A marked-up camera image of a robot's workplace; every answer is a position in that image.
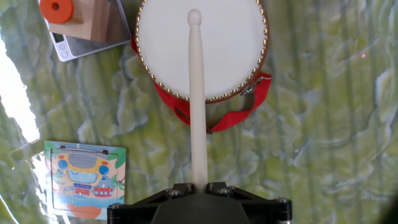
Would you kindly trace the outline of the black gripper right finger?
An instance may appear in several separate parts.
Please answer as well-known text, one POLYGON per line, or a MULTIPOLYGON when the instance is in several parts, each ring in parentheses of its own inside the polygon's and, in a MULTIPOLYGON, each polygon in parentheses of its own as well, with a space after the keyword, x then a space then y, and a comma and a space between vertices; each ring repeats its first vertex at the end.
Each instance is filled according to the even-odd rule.
POLYGON ((225 182, 210 182, 207 193, 239 202, 250 223, 292 224, 292 201, 287 198, 265 199, 225 182))

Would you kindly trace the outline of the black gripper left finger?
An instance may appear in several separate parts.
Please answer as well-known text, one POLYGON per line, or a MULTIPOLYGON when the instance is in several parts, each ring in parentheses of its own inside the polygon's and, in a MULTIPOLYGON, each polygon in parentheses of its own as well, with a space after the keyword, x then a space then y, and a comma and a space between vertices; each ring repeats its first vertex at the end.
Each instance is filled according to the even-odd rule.
POLYGON ((157 209, 165 202, 195 193, 192 183, 174 184, 134 204, 114 203, 107 207, 107 224, 134 223, 139 218, 153 219, 157 209))

